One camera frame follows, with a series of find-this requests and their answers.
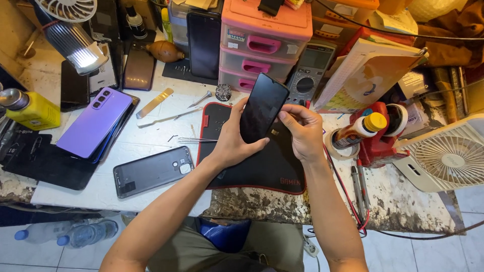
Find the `person's leg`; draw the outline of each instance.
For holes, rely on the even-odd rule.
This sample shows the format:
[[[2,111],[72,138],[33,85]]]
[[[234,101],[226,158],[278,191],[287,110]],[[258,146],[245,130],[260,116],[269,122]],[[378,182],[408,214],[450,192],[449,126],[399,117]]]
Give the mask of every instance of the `person's leg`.
[[[218,251],[209,240],[188,227],[186,224],[193,221],[191,219],[184,221],[178,231],[150,258],[150,271],[196,272],[230,256]]]
[[[301,225],[252,221],[243,251],[264,254],[278,271],[303,272],[303,227]]]

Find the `hand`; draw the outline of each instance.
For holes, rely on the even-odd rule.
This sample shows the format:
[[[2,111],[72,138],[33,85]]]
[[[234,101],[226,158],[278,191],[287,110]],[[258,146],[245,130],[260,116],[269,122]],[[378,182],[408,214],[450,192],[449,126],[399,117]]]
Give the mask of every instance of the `hand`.
[[[301,162],[324,158],[323,118],[301,105],[285,104],[278,115],[279,120],[291,131],[292,149]]]
[[[247,99],[248,97],[243,98],[232,107],[230,118],[222,126],[217,144],[209,155],[213,161],[220,162],[222,168],[240,163],[247,157],[261,151],[269,142],[269,138],[260,139],[252,144],[246,144],[242,140],[240,132],[241,113]]]

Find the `brown cloth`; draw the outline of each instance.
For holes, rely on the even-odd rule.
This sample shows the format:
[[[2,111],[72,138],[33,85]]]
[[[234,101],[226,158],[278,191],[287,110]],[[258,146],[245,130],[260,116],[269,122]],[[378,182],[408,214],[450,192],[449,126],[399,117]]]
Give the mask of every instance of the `brown cloth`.
[[[419,25],[420,35],[460,38],[484,37],[483,0],[469,0],[461,12],[456,9]],[[415,47],[428,48],[428,66],[477,67],[484,62],[484,41],[417,38]]]

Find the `power strip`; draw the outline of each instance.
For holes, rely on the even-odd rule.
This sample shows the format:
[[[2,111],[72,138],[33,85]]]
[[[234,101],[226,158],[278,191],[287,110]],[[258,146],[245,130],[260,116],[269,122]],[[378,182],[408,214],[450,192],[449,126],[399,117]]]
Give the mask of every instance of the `power strip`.
[[[304,250],[309,254],[309,256],[316,258],[319,253],[319,248],[316,247],[309,238],[304,237],[303,242]]]

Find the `purple smartphone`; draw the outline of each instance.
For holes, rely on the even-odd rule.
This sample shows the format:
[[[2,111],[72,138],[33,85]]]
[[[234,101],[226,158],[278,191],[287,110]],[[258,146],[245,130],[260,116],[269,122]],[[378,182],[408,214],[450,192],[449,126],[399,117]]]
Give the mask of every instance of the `purple smartphone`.
[[[89,158],[132,102],[133,99],[122,92],[103,88],[56,145]]]

